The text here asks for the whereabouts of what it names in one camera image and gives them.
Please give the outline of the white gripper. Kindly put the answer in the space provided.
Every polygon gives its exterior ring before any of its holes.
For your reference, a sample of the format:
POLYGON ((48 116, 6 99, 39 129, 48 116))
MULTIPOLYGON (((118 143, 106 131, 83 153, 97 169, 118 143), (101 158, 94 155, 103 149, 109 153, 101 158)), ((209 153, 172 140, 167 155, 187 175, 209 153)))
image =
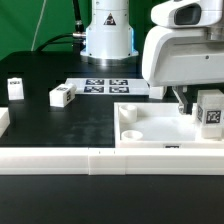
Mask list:
POLYGON ((224 0, 167 0, 151 10, 142 76, 173 86, 179 113, 191 115, 184 87, 224 82, 224 0))

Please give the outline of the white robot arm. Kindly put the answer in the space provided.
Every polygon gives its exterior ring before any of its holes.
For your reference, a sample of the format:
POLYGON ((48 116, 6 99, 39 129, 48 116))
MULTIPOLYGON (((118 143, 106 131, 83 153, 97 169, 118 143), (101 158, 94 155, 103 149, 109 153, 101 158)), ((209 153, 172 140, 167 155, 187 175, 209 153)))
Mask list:
MULTIPOLYGON (((138 55, 128 6, 129 0, 92 0, 83 60, 115 65, 138 55)), ((168 0, 152 8, 151 20, 142 77, 151 97, 172 88, 187 113, 185 87, 224 83, 224 0, 168 0)))

